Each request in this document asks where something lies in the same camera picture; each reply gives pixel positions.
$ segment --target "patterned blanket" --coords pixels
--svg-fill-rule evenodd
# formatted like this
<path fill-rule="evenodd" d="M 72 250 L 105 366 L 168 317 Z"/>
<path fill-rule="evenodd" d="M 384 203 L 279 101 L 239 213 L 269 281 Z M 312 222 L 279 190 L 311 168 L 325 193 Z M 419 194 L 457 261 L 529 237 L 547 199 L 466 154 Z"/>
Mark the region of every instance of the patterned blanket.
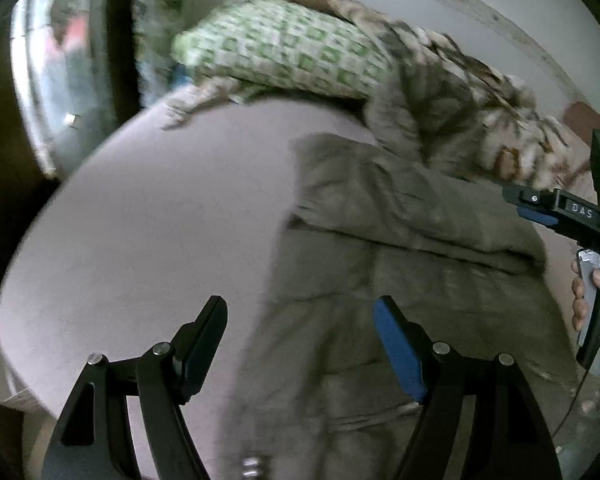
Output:
<path fill-rule="evenodd" d="M 485 171 L 536 189 L 573 180 L 578 138 L 556 119 L 539 116 L 533 91 L 519 78 L 467 56 L 446 35 L 411 28 L 353 0 L 287 1 L 356 25 L 388 60 L 364 117 L 389 152 L 445 174 Z M 168 100 L 165 127 L 181 124 L 206 98 L 244 101 L 240 87 L 247 97 L 262 89 L 216 77 L 181 90 Z"/>

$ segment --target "white fabric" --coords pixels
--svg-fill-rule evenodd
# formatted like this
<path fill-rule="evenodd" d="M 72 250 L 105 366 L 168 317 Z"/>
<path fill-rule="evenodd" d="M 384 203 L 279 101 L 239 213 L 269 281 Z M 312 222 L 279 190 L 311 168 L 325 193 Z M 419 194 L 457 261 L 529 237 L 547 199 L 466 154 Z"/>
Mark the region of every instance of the white fabric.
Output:
<path fill-rule="evenodd" d="M 3 285 L 0 344 L 58 416 L 90 352 L 138 356 L 221 294 L 228 329 L 183 409 L 214 478 L 219 410 L 294 204 L 290 142 L 316 131 L 372 136 L 342 111 L 282 98 L 201 111 L 170 131 L 165 114 L 158 104 L 126 124 L 42 213 Z M 137 399 L 130 418 L 141 472 L 156 478 Z"/>

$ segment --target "metal screw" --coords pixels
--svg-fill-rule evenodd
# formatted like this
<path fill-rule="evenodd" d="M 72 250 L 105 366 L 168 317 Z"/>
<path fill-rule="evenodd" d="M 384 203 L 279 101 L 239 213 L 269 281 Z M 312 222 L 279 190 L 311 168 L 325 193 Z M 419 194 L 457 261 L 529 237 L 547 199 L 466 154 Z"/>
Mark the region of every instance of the metal screw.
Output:
<path fill-rule="evenodd" d="M 75 114 L 67 114 L 64 116 L 64 126 L 72 127 L 75 124 L 75 118 L 77 116 Z"/>
<path fill-rule="evenodd" d="M 90 364 L 91 366 L 95 366 L 96 364 L 101 362 L 103 359 L 104 359 L 104 355 L 94 352 L 93 354 L 90 354 L 89 357 L 87 357 L 87 363 Z"/>
<path fill-rule="evenodd" d="M 250 456 L 242 461 L 242 466 L 245 468 L 258 467 L 261 460 L 257 456 Z"/>
<path fill-rule="evenodd" d="M 152 348 L 155 355 L 165 355 L 168 354 L 171 350 L 171 345 L 169 343 L 157 343 Z"/>
<path fill-rule="evenodd" d="M 433 343 L 433 351 L 438 355 L 446 355 L 451 352 L 451 348 L 445 342 L 438 341 L 437 343 Z"/>
<path fill-rule="evenodd" d="M 500 354 L 498 356 L 498 361 L 500 361 L 500 364 L 505 366 L 511 366 L 515 362 L 513 357 L 511 357 L 509 354 Z"/>

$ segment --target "white wall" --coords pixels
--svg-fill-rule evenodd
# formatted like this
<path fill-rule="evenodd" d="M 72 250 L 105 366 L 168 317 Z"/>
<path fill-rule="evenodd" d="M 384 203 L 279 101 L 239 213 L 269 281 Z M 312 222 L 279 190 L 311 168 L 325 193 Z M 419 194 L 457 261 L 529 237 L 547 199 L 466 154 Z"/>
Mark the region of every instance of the white wall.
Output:
<path fill-rule="evenodd" d="M 224 1 L 192 0 L 192 20 Z M 580 0 L 361 1 L 446 32 L 467 54 L 520 76 L 542 113 L 560 118 L 579 99 L 600 113 L 600 26 Z"/>

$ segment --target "black cable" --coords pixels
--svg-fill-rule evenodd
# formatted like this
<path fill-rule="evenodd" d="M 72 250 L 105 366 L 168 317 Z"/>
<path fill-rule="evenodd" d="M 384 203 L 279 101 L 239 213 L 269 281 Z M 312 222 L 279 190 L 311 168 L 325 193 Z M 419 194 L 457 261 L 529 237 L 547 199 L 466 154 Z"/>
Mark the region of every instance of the black cable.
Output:
<path fill-rule="evenodd" d="M 600 350 L 600 340 L 598 342 L 598 350 Z M 578 387 L 576 389 L 576 393 L 573 396 L 573 399 L 571 399 L 571 404 L 569 405 L 569 409 L 567 410 L 567 413 L 564 415 L 564 418 L 562 419 L 562 421 L 560 422 L 560 424 L 558 424 L 558 427 L 553 432 L 551 438 L 555 438 L 555 436 L 558 434 L 558 432 L 564 426 L 564 423 L 569 418 L 569 415 L 571 415 L 571 412 L 573 411 L 573 407 L 576 405 L 576 402 L 578 400 L 578 396 L 580 395 L 580 391 L 581 391 L 581 389 L 582 389 L 582 387 L 584 385 L 584 381 L 587 379 L 588 375 L 589 375 L 589 369 L 585 370 L 584 375 L 582 376 L 582 379 L 580 380 L 580 384 L 578 384 Z"/>

